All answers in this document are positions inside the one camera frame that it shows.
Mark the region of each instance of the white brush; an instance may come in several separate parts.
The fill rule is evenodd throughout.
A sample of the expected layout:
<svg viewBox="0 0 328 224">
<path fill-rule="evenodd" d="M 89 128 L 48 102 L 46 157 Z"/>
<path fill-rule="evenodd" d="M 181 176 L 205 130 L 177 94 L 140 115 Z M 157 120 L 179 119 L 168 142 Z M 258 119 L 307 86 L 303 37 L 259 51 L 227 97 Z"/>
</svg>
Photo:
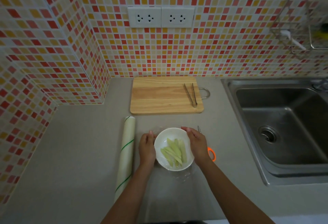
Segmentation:
<svg viewBox="0 0 328 224">
<path fill-rule="evenodd" d="M 306 48 L 305 48 L 303 45 L 301 45 L 300 43 L 298 43 L 296 40 L 291 39 L 290 31 L 289 31 L 289 30 L 286 30 L 286 29 L 284 29 L 284 30 L 280 30 L 280 33 L 281 33 L 282 36 L 286 36 L 289 40 L 292 40 L 292 42 L 293 42 L 296 46 L 298 46 L 299 48 L 301 48 L 302 50 L 306 50 Z"/>
</svg>

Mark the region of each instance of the white roll with green stripes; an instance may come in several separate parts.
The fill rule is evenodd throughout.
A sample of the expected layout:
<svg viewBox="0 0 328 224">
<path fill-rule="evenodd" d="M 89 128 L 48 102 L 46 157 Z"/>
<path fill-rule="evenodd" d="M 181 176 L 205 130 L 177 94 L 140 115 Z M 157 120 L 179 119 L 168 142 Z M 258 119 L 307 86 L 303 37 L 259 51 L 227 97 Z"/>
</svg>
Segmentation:
<svg viewBox="0 0 328 224">
<path fill-rule="evenodd" d="M 127 116 L 124 122 L 114 202 L 121 195 L 132 176 L 134 130 L 135 118 L 133 116 Z"/>
</svg>

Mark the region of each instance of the orange scissors handle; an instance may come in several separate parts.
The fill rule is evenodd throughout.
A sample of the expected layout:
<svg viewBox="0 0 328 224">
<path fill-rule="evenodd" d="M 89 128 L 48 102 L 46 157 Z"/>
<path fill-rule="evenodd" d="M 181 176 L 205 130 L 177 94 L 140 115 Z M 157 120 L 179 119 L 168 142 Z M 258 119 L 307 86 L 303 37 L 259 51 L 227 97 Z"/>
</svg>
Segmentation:
<svg viewBox="0 0 328 224">
<path fill-rule="evenodd" d="M 216 155 L 215 155 L 215 152 L 213 151 L 213 149 L 212 149 L 211 147 L 208 147 L 208 148 L 207 148 L 207 152 L 208 152 L 208 155 L 209 155 L 209 156 L 211 156 L 211 155 L 210 155 L 210 152 L 212 152 L 212 154 L 213 154 L 213 159 L 212 159 L 212 161 L 214 162 L 214 161 L 216 160 Z"/>
</svg>

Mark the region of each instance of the countertop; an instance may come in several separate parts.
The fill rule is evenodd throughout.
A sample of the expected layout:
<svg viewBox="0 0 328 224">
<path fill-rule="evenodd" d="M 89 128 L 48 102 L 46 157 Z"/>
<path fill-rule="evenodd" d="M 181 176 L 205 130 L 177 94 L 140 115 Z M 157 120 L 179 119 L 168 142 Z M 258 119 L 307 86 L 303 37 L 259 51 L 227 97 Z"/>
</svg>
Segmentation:
<svg viewBox="0 0 328 224">
<path fill-rule="evenodd" d="M 201 127 L 216 164 L 269 216 L 328 213 L 328 184 L 265 186 L 218 78 L 201 114 L 136 116 L 134 168 L 141 135 Z M 132 79 L 115 78 L 103 105 L 60 106 L 11 197 L 2 223 L 98 224 L 113 204 L 124 117 Z M 139 222 L 225 219 L 199 168 L 174 174 L 155 165 Z"/>
</svg>

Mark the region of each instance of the stainless steel sink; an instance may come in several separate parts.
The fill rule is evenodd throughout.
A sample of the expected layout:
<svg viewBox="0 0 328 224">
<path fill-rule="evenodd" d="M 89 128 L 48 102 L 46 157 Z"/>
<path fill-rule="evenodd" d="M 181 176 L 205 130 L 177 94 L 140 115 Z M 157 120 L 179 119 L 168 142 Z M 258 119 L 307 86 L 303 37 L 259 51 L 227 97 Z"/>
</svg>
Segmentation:
<svg viewBox="0 0 328 224">
<path fill-rule="evenodd" d="M 328 182 L 328 94 L 318 81 L 222 79 L 266 185 Z"/>
</svg>

